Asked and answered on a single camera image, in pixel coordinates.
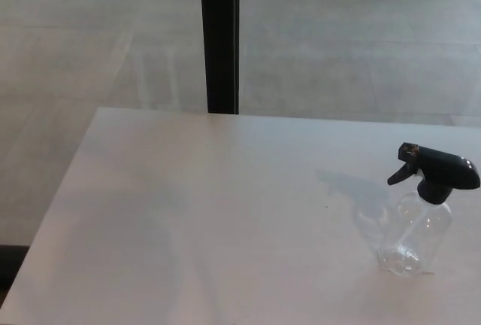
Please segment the white table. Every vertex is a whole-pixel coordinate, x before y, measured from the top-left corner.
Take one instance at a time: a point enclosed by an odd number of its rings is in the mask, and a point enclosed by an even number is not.
[[[0,323],[478,324],[480,191],[434,275],[377,267],[403,141],[481,166],[476,129],[101,109]]]

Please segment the floor tile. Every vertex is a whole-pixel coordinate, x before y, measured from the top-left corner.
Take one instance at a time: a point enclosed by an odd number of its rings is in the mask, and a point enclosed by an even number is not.
[[[114,31],[0,28],[0,93],[104,98],[129,40]]]
[[[455,126],[481,127],[481,117],[451,116]]]
[[[38,100],[0,163],[0,243],[29,245],[97,104]]]
[[[417,41],[481,43],[481,0],[399,0]]]
[[[241,0],[240,38],[263,46],[413,41],[399,0]]]
[[[257,51],[248,53],[243,61],[241,105],[286,110],[376,109],[368,67],[347,56],[342,46]]]
[[[297,43],[301,0],[240,0],[240,45]]]
[[[370,67],[381,111],[481,114],[481,56],[474,46],[370,44],[350,53]]]
[[[412,41],[398,0],[301,0],[304,41]]]
[[[0,162],[22,132],[32,109],[30,99],[0,96]]]
[[[110,100],[160,105],[204,105],[205,64],[201,41],[171,41],[138,33],[115,81]]]
[[[142,0],[0,0],[0,25],[127,29]]]
[[[143,0],[134,28],[157,32],[171,40],[202,38],[201,0]]]

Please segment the spray nozzle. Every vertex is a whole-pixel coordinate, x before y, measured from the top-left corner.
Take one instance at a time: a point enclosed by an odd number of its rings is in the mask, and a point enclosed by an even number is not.
[[[453,188],[472,190],[479,187],[478,171],[464,157],[403,143],[398,158],[405,164],[388,179],[388,184],[398,184],[419,173],[423,181],[418,192],[431,203],[443,203]]]

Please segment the black window frame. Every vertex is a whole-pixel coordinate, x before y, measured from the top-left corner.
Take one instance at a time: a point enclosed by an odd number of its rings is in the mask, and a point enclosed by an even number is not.
[[[239,0],[202,0],[209,113],[239,114]]]

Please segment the spray bottle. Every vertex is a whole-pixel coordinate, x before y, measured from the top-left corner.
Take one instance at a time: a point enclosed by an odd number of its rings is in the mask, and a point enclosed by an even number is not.
[[[429,271],[451,225],[451,210],[446,199],[453,188],[478,188],[479,175],[474,164],[464,157],[417,144],[402,144],[398,158],[405,164],[388,179],[388,185],[398,184],[412,175],[422,180],[417,190],[401,199],[378,257],[382,269],[397,275],[419,275]]]

